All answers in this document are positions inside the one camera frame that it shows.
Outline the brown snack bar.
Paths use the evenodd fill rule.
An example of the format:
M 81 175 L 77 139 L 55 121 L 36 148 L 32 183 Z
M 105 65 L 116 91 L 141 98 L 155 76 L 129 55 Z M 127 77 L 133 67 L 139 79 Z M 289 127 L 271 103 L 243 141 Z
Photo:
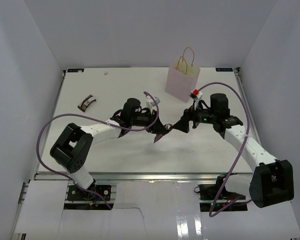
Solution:
M 169 132 L 171 132 L 173 129 L 173 125 L 168 123 L 164 125 L 164 130 L 162 130 L 160 133 L 157 133 L 154 137 L 153 143 L 157 143 L 161 138 L 163 138 L 165 135 L 167 135 Z
M 90 94 L 86 98 L 84 98 L 81 103 L 78 104 L 77 108 L 80 111 L 85 113 L 87 108 L 89 107 L 89 105 L 96 101 L 97 101 L 97 99 L 93 95 Z

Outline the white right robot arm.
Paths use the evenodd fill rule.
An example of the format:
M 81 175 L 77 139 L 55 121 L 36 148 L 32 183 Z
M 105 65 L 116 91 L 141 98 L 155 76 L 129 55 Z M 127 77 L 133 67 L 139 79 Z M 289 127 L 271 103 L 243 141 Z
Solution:
M 231 115 L 229 101 L 224 93 L 210 96 L 210 105 L 202 100 L 202 92 L 194 90 L 190 96 L 193 104 L 185 109 L 173 129 L 184 133 L 190 131 L 189 123 L 195 129 L 199 124 L 211 124 L 213 129 L 237 151 L 252 171 L 251 177 L 244 177 L 229 170 L 216 181 L 216 196 L 226 200 L 233 193 L 251 198 L 259 208 L 291 201 L 294 198 L 293 166 L 288 160 L 279 160 L 267 152 L 248 134 L 249 126 Z

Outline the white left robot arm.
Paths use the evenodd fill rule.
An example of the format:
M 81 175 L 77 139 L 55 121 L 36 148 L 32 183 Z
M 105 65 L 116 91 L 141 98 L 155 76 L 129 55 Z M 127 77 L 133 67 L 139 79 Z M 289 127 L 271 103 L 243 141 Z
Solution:
M 155 102 L 147 101 L 147 107 L 141 108 L 141 102 L 129 98 L 123 109 L 116 111 L 105 124 L 78 126 L 68 124 L 50 150 L 50 156 L 61 165 L 75 183 L 78 193 L 89 200 L 95 196 L 95 180 L 85 167 L 85 161 L 91 146 L 110 139 L 121 138 L 132 127 L 143 127 L 150 134 L 155 134 L 154 142 L 172 130 L 171 124 L 162 124 L 158 111 L 153 109 Z

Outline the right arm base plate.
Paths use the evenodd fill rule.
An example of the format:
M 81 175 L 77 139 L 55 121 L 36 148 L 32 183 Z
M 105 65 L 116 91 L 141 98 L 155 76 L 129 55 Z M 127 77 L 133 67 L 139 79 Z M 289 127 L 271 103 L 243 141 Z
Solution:
M 199 184 L 194 188 L 194 193 L 199 195 L 199 205 L 200 211 L 202 213 L 208 213 L 210 208 L 213 205 L 213 201 L 218 192 L 219 188 L 216 184 Z M 236 198 L 239 198 L 233 205 L 229 206 L 225 209 L 225 212 L 245 212 L 248 210 L 248 206 L 246 203 L 246 197 L 235 192 L 229 192 L 227 190 L 223 190 L 220 196 L 218 197 L 215 207 L 213 209 L 214 212 L 220 210 L 221 208 L 232 203 Z

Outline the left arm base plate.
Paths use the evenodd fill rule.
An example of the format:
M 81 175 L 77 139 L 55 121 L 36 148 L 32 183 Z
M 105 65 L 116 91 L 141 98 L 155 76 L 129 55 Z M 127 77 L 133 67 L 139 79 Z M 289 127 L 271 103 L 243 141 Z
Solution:
M 65 210 L 109 211 L 111 203 L 112 186 L 93 184 L 89 191 L 84 191 L 76 185 L 69 185 L 64 201 Z

